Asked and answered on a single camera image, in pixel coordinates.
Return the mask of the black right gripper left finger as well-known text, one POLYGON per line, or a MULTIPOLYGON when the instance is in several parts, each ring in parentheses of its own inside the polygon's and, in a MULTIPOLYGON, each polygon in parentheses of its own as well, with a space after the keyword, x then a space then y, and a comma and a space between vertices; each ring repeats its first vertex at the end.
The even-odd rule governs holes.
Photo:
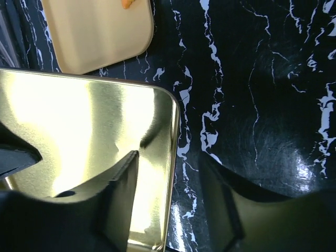
POLYGON ((126 251, 139 166, 131 151, 56 197, 1 192, 1 251, 126 251))

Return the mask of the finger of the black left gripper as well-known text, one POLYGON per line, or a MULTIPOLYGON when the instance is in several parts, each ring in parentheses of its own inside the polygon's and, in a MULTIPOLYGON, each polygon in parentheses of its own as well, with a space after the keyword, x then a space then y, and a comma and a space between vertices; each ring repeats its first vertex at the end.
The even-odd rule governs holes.
POLYGON ((42 160, 39 151, 1 123, 1 176, 9 176, 42 160))

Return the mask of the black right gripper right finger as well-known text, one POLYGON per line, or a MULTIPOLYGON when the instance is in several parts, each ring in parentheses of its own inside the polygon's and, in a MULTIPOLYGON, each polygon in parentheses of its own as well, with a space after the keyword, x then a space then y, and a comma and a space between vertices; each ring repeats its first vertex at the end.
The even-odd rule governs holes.
POLYGON ((198 156, 213 251, 335 251, 335 191, 291 198, 198 156))

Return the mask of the gold tin lid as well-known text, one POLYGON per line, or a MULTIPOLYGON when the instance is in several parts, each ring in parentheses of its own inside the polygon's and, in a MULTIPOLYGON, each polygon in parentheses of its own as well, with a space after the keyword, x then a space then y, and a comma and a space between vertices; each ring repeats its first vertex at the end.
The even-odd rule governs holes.
POLYGON ((138 151, 126 251, 164 251, 179 119, 177 100, 160 87, 2 69, 1 123, 42 160, 1 176, 1 192, 56 197, 138 151))

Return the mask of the yellow plastic tray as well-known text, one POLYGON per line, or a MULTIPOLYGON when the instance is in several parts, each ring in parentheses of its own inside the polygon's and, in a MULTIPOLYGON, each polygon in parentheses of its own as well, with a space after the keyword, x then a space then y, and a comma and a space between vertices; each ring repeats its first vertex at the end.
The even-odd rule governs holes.
POLYGON ((85 74, 145 52, 154 33, 150 1, 42 1, 58 66, 85 74))

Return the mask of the yellow fish cookie lower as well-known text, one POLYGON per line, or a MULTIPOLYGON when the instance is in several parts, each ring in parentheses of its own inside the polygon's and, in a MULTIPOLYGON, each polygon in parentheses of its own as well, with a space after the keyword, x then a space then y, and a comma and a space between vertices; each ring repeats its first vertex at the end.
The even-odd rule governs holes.
POLYGON ((135 0, 121 0, 122 7, 128 9, 135 0))

